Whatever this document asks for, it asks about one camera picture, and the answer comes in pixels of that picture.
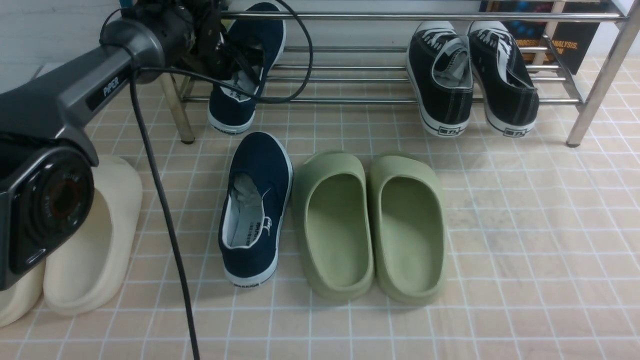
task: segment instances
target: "canvas sneaker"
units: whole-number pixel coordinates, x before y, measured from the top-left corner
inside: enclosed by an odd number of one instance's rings
[[[247,9],[249,12],[279,12],[275,4],[258,3]],[[230,42],[261,50],[264,55],[252,56],[245,65],[253,74],[237,67],[230,79],[224,82],[249,94],[261,95],[267,73],[278,61],[284,50],[286,25],[283,20],[236,20],[229,26],[227,38]],[[214,86],[209,98],[209,123],[223,133],[235,135],[245,132],[255,116],[256,101],[238,92]]]
[[[420,105],[424,128],[452,137],[469,123],[473,77],[467,43],[447,21],[426,21],[416,29],[406,69]]]
[[[238,145],[218,239],[225,275],[236,286],[257,287],[275,272],[292,180],[287,152],[270,134],[251,133]]]
[[[525,136],[540,99],[515,38],[499,21],[477,21],[469,26],[468,41],[487,122],[504,136]]]

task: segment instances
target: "camera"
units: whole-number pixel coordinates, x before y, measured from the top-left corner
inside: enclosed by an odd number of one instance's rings
[[[87,157],[63,142],[0,135],[0,290],[69,239],[93,202]]]

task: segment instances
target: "shoe rack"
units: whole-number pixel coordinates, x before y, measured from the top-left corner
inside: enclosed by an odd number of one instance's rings
[[[534,84],[561,83],[568,97],[540,99],[540,105],[552,106],[575,106],[579,115],[573,128],[566,139],[569,147],[580,145],[591,122],[598,111],[614,77],[618,73],[623,60],[625,59],[631,45],[636,39],[640,30],[640,0],[635,0],[628,13],[618,0],[581,0],[582,2],[599,2],[605,4],[606,11],[603,13],[562,13],[564,3],[576,1],[557,1],[551,13],[373,13],[373,12],[300,12],[298,15],[303,21],[319,20],[344,20],[344,21],[373,21],[373,20],[396,20],[396,21],[425,21],[425,20],[450,20],[450,21],[475,21],[475,20],[522,20],[547,22],[545,34],[539,46],[521,47],[523,53],[535,53],[534,62],[527,66],[530,72],[552,72],[554,76],[532,75]],[[226,19],[274,19],[293,20],[289,13],[266,13],[266,12],[224,12]],[[600,73],[598,74],[591,90],[585,94],[578,88],[576,82],[564,66],[557,55],[557,51],[551,42],[553,32],[559,22],[612,22],[618,27],[618,35],[614,39],[611,50],[607,55]],[[316,53],[405,53],[406,47],[339,47],[339,46],[318,46],[314,47]],[[285,52],[307,53],[307,47],[288,46]],[[552,54],[556,62],[544,65],[544,55]],[[275,65],[269,72],[269,82],[300,83],[307,70],[307,64],[299,65]],[[296,73],[297,76],[279,76],[281,71]],[[320,76],[323,72],[357,71],[357,72],[390,72],[393,76],[388,78],[340,78],[335,76]],[[193,132],[189,126],[189,120],[184,111],[184,105],[188,102],[207,102],[206,96],[195,96],[191,94],[194,80],[184,78],[180,86],[177,86],[175,79],[170,75],[163,75],[161,84],[165,90],[168,103],[173,113],[173,117],[178,125],[180,137],[183,142],[193,142]],[[407,82],[404,66],[344,66],[344,65],[316,65],[310,83],[402,83]],[[482,98],[475,98],[474,102],[482,102]],[[299,97],[293,104],[416,104],[414,97]]]

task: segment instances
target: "slide sandal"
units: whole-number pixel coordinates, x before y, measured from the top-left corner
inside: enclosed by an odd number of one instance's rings
[[[101,156],[92,170],[95,195],[89,215],[46,262],[44,299],[63,315],[97,309],[118,292],[142,206],[142,182],[128,162]]]
[[[0,291],[0,327],[18,320],[38,302],[43,277],[44,263],[40,263],[12,287]]]
[[[373,282],[365,184],[360,160],[337,151],[312,156],[294,178],[292,206],[302,268],[320,297],[353,299]]]
[[[411,305],[433,300],[445,281],[445,209],[435,172],[408,154],[371,164],[369,204],[380,287]]]

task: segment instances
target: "piper logo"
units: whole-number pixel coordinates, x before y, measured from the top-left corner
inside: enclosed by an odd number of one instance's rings
[[[119,84],[120,79],[118,79],[118,77],[116,76],[107,86],[104,87],[104,89],[102,89],[104,97],[111,95],[111,93],[118,87]]]

